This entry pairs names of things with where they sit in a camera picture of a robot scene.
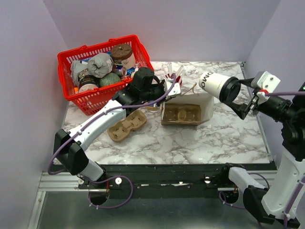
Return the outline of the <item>white paper coffee cup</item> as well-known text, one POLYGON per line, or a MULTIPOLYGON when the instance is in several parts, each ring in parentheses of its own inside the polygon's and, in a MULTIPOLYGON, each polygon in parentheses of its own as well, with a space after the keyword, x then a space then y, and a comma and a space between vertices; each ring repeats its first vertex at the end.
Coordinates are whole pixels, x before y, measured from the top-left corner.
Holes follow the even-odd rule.
POLYGON ((199 78, 199 86, 220 100, 221 90, 224 84, 230 79, 229 76, 213 73, 213 72, 204 72, 199 78))

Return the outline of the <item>brown paper bag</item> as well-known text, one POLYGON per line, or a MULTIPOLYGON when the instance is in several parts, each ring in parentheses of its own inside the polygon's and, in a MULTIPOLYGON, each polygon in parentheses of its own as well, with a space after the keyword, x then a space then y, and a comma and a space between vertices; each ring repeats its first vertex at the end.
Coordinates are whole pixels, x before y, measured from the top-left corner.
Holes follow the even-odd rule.
POLYGON ((194 91, 196 86, 197 84, 195 83, 188 91, 163 103, 162 107, 169 103, 199 105, 202 111, 203 123, 209 121, 214 113, 214 97, 206 92, 196 93, 194 91))

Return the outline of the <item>cardboard cup carrier tray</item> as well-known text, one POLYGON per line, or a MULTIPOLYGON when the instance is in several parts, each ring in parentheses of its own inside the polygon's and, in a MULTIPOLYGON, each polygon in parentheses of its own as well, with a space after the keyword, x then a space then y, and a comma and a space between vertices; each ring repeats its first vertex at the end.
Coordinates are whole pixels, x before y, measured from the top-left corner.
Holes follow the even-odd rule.
POLYGON ((146 122, 146 115, 141 110, 136 110, 125 119, 107 129, 107 134, 112 141, 121 142, 126 139, 132 131, 140 130, 146 122))

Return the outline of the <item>black plastic cup lid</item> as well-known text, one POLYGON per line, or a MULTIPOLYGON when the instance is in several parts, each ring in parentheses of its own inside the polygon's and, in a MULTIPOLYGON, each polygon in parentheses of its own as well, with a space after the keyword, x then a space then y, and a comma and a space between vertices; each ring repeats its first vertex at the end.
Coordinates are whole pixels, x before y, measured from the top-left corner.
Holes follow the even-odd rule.
POLYGON ((221 103, 231 103, 238 96, 241 90, 241 83, 236 77, 230 77, 222 86, 219 94, 221 103))

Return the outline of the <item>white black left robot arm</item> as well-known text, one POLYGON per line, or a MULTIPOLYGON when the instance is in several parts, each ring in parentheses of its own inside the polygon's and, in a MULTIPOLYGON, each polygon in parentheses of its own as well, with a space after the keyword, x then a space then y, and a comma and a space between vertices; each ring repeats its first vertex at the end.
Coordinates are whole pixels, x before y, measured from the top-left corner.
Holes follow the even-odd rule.
POLYGON ((139 68, 132 81, 117 91, 100 111, 70 132, 60 129, 55 134, 52 159, 58 159, 71 175, 82 175, 94 188, 102 188, 106 172, 86 156, 87 148, 104 131, 138 108, 164 102, 169 93, 177 91, 175 85, 174 73, 166 80, 159 80, 152 69, 139 68))

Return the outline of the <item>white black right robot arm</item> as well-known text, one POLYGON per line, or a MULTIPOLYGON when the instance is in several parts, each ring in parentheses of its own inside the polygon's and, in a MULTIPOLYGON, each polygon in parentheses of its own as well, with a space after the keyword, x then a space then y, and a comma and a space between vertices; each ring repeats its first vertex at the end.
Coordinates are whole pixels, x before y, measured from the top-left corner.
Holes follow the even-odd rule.
POLYGON ((258 222, 273 224, 277 220, 286 229, 297 229, 300 222, 296 210, 305 193, 305 87, 302 85, 297 92, 276 93, 280 80, 271 75, 238 83, 254 89, 250 103, 225 104, 241 119, 253 110, 283 125, 281 162, 270 187, 254 180, 244 166, 230 163, 222 168, 219 181, 225 187, 238 187, 244 208, 258 222))

